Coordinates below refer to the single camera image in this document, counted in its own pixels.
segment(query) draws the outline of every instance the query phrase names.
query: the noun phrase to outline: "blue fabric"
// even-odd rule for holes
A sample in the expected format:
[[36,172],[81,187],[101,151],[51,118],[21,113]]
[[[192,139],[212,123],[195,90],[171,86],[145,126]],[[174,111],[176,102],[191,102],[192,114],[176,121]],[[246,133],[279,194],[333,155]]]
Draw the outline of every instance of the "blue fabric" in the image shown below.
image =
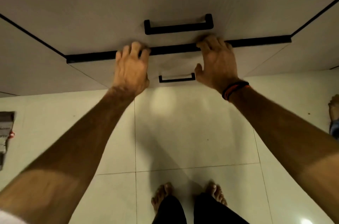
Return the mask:
[[329,133],[336,140],[339,140],[339,119],[332,121],[331,125],[329,126]]

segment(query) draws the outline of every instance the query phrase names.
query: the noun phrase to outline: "leg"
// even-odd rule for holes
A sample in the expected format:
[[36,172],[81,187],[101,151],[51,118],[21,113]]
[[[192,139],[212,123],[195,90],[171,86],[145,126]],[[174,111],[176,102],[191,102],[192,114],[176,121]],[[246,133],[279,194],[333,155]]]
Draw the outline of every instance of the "leg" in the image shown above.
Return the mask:
[[194,205],[194,224],[205,223],[248,224],[238,214],[227,207],[221,187],[210,182],[205,193],[201,193]]
[[336,140],[339,140],[339,94],[332,97],[332,100],[328,104],[329,117],[331,124],[329,126],[329,133]]
[[186,224],[184,210],[179,200],[172,195],[171,183],[161,185],[151,202],[155,211],[153,224]]

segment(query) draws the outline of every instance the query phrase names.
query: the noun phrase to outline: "wristband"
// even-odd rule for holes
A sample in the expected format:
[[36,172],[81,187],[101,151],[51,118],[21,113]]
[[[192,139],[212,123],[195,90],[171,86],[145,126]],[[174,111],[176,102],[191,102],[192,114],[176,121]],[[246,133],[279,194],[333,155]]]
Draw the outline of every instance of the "wristband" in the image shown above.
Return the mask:
[[239,89],[243,87],[249,87],[249,83],[246,81],[238,81],[238,82],[232,83],[227,86],[227,88],[222,92],[221,95],[225,100],[228,101],[230,98],[230,95],[233,92],[238,91]]

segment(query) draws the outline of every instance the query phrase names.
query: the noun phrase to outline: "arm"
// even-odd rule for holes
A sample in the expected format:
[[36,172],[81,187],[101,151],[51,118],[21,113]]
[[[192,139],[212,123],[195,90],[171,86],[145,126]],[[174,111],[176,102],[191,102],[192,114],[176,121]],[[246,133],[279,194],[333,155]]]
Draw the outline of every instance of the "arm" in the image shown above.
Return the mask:
[[[195,72],[199,82],[222,93],[239,81],[232,46],[214,36],[197,44],[204,58]],[[339,144],[329,134],[268,100],[250,87],[235,91],[230,102],[254,127],[265,145],[304,189],[339,223]]]
[[150,51],[141,44],[116,54],[113,86],[104,97],[0,193],[0,209],[27,223],[68,223],[99,165],[121,115],[148,85]]

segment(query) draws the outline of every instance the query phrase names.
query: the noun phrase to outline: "forearm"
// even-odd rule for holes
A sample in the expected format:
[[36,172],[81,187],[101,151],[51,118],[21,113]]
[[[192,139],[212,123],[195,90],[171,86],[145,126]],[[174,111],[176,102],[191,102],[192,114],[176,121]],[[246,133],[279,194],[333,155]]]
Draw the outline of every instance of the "forearm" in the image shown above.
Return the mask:
[[339,223],[339,144],[252,88],[234,92],[230,102],[296,182]]
[[108,93],[1,193],[0,208],[28,223],[67,223],[134,96]]

